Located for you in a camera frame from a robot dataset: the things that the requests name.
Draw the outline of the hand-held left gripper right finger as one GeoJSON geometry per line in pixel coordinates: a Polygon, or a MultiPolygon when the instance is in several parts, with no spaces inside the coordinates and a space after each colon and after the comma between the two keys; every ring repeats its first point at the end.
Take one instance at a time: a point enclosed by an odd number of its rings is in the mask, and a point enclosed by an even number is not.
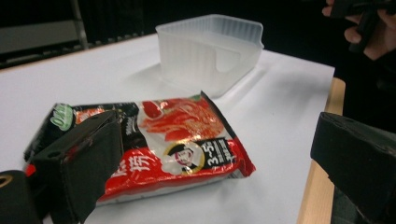
{"type": "Polygon", "coordinates": [[[371,224],[396,224],[396,133],[322,112],[310,157],[371,224]]]}

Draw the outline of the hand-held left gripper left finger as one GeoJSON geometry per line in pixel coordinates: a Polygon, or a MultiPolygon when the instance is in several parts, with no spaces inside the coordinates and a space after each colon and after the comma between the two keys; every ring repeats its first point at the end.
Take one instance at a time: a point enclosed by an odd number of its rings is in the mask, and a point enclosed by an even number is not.
{"type": "Polygon", "coordinates": [[[82,224],[105,194],[123,147],[119,114],[85,119],[33,157],[37,177],[49,189],[54,224],[82,224]]]}

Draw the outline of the red and black snack packet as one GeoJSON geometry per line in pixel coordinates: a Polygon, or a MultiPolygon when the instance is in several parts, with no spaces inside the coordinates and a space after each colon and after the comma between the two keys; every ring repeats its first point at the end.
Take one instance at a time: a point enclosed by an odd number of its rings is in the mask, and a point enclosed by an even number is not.
{"type": "Polygon", "coordinates": [[[130,103],[57,103],[25,150],[24,159],[29,161],[85,119],[110,110],[120,115],[124,154],[106,182],[100,205],[245,178],[255,171],[228,121],[203,92],[130,103]]]}

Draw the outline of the translucent plastic storage bin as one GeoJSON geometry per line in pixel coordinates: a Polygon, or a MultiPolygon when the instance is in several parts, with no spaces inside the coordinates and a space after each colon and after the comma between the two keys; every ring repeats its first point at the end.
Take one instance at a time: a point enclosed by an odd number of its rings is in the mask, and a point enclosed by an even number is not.
{"type": "Polygon", "coordinates": [[[250,72],[263,50],[263,25],[211,14],[156,27],[163,78],[220,97],[250,72]]]}

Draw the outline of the metal stand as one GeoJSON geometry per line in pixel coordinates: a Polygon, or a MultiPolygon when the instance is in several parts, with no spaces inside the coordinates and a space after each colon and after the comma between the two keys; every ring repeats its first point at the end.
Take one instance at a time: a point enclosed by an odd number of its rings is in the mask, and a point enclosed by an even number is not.
{"type": "Polygon", "coordinates": [[[78,0],[70,0],[70,4],[74,15],[74,24],[76,26],[79,43],[83,49],[88,49],[88,39],[85,32],[84,22],[81,17],[78,0]]]}

